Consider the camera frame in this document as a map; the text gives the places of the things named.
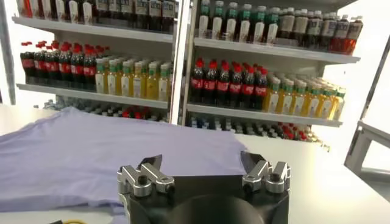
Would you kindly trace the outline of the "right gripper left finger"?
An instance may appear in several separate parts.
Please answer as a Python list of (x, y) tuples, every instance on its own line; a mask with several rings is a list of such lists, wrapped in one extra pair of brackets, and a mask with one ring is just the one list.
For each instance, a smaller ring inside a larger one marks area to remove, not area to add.
[(172, 196), (176, 188), (175, 180), (161, 172), (162, 159), (162, 154), (159, 154), (144, 158), (136, 168), (121, 166), (117, 171), (118, 193), (147, 197), (154, 188), (158, 193)]

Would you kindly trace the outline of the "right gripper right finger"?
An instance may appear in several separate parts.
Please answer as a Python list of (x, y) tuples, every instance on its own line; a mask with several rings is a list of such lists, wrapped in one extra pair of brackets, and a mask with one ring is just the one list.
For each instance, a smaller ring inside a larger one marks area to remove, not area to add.
[(241, 163), (246, 171), (242, 187), (246, 194), (253, 194), (263, 187), (272, 194), (290, 191), (291, 167), (286, 162), (273, 166), (261, 155), (242, 151)]

